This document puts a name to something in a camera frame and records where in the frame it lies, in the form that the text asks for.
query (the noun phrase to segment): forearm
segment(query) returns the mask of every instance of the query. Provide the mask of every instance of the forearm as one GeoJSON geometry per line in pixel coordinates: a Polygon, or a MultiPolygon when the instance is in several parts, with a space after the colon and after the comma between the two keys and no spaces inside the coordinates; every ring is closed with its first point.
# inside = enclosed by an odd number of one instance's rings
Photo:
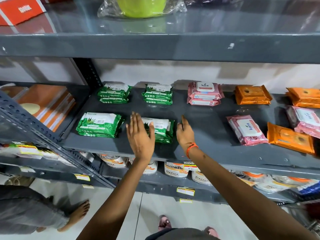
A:
{"type": "Polygon", "coordinates": [[[113,190],[100,209],[94,214],[92,219],[78,236],[77,240],[105,239],[106,232],[108,233],[109,240],[116,240],[138,182],[147,165],[147,160],[139,160],[138,158],[134,160],[132,166],[122,178],[118,186],[113,190]]]}
{"type": "Polygon", "coordinates": [[[315,239],[274,202],[238,179],[200,149],[190,149],[189,157],[260,240],[315,239]]]}

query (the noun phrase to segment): gray pants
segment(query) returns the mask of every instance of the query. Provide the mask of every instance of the gray pants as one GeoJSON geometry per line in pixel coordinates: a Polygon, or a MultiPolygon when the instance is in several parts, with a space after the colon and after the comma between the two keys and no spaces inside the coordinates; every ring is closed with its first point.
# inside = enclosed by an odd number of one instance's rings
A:
{"type": "Polygon", "coordinates": [[[25,186],[0,185],[0,234],[31,234],[38,227],[58,229],[68,221],[42,194],[25,186]]]}

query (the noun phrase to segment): pink shoe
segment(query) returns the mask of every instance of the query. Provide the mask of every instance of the pink shoe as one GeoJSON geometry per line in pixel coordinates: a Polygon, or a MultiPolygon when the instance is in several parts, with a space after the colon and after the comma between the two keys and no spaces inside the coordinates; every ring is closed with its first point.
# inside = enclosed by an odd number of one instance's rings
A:
{"type": "Polygon", "coordinates": [[[165,215],[160,216],[158,231],[162,231],[165,228],[172,228],[169,219],[165,215]]]}
{"type": "Polygon", "coordinates": [[[217,233],[216,230],[214,230],[212,227],[210,226],[207,226],[204,230],[207,234],[211,235],[211,236],[214,236],[216,238],[219,238],[219,235],[217,233]]]}

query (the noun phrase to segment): orange bracelet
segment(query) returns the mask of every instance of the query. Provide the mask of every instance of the orange bracelet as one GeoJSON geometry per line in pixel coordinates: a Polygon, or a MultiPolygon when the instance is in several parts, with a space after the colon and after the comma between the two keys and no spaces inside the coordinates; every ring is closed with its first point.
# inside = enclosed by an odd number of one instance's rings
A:
{"type": "Polygon", "coordinates": [[[191,145],[190,145],[190,146],[188,147],[188,149],[186,150],[186,156],[187,156],[189,159],[190,159],[190,157],[189,157],[189,151],[190,151],[190,149],[193,148],[193,147],[199,148],[196,143],[191,143],[191,145]]]}

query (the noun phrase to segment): green bowl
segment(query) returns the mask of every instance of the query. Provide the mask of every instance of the green bowl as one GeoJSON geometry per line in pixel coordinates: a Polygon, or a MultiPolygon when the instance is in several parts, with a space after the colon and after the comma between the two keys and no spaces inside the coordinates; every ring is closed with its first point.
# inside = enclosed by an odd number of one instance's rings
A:
{"type": "Polygon", "coordinates": [[[162,15],[167,0],[117,0],[123,15],[130,18],[149,18],[162,15]]]}

